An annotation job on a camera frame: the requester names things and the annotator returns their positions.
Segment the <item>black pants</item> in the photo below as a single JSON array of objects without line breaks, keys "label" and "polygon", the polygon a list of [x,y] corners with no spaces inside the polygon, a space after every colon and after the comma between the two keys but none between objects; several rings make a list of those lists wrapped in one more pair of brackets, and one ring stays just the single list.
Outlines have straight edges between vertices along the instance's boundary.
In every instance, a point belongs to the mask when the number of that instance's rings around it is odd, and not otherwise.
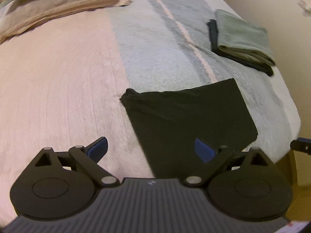
[{"label": "black pants", "polygon": [[234,79],[181,91],[128,89],[120,100],[156,178],[185,179],[200,169],[197,138],[242,151],[258,136]]}]

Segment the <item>folded green grey garment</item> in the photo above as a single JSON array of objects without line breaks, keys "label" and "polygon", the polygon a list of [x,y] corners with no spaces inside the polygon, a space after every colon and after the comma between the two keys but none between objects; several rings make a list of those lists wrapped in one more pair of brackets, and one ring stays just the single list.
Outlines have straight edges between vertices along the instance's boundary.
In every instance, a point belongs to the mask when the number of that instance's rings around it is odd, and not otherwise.
[{"label": "folded green grey garment", "polygon": [[212,52],[273,76],[275,58],[265,28],[225,10],[215,10],[207,27]]}]

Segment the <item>folded beige garment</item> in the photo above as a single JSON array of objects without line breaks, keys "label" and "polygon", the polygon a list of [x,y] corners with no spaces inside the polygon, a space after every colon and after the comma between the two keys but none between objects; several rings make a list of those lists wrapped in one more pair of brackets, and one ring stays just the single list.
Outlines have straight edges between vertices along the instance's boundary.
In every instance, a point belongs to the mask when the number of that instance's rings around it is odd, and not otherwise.
[{"label": "folded beige garment", "polygon": [[1,42],[52,19],[86,10],[128,6],[133,0],[14,0],[1,6]]}]

